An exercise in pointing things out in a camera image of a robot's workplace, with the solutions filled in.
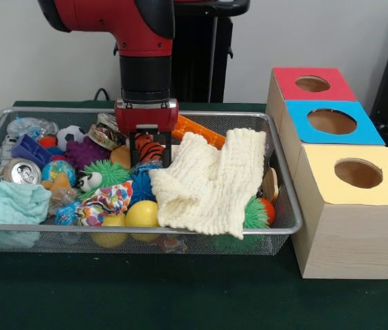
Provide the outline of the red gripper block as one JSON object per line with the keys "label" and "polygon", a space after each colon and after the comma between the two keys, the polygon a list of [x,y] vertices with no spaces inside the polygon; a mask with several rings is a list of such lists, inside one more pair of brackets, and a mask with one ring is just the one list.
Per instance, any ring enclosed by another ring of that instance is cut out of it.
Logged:
{"label": "red gripper block", "polygon": [[165,139],[162,164],[169,167],[172,162],[172,133],[175,128],[179,104],[177,102],[164,102],[154,104],[115,103],[115,117],[120,132],[129,133],[130,162],[134,167],[139,162],[139,152],[136,148],[136,133],[138,129],[157,129]]}

